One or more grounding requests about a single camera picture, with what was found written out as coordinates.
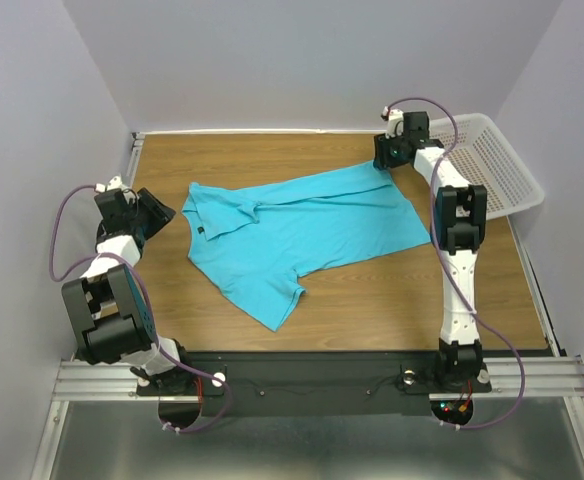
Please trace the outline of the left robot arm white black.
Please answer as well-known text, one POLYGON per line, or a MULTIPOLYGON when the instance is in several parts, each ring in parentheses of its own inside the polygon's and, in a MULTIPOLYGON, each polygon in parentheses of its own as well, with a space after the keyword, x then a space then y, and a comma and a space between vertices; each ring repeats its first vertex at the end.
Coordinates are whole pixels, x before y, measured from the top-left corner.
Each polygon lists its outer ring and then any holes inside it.
POLYGON ((173 219, 175 211, 147 189, 128 187, 120 177, 91 189, 101 215, 95 254, 80 262, 87 270, 61 288, 76 357, 90 365, 128 365, 139 395, 184 395, 193 388, 193 375, 169 359, 184 363, 186 350, 178 341, 157 334, 133 276, 146 242, 173 219))

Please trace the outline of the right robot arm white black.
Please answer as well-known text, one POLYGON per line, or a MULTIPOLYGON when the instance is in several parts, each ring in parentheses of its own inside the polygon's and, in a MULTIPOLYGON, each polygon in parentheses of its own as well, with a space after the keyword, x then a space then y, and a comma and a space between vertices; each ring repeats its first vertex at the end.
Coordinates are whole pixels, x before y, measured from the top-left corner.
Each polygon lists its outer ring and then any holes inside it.
POLYGON ((430 235, 443 275, 443 321, 433 376, 441 386, 464 383, 476 378, 483 365, 474 277, 486 233, 487 190, 470 183, 443 144, 430 136, 425 111, 386 107, 381 118, 387 127, 374 137, 374 166, 409 165, 430 188, 430 235))

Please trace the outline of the turquoise t shirt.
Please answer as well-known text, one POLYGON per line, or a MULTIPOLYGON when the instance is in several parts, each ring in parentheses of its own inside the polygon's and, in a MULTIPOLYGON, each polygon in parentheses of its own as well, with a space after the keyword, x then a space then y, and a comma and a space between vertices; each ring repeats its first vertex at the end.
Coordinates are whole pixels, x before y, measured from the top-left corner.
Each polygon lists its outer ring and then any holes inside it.
POLYGON ((192 183, 182 208, 191 262, 271 331, 305 289, 300 278, 429 243, 412 203, 372 162, 280 183, 192 183))

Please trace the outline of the white plastic basket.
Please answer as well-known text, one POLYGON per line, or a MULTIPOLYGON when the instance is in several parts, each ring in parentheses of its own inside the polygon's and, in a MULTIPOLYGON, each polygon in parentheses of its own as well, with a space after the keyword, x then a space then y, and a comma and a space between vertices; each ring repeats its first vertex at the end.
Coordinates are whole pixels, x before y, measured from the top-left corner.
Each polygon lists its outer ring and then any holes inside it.
POLYGON ((430 136, 453 148, 449 159, 472 184, 487 190, 487 218, 540 205, 544 192, 493 120, 480 113, 430 122, 430 136))

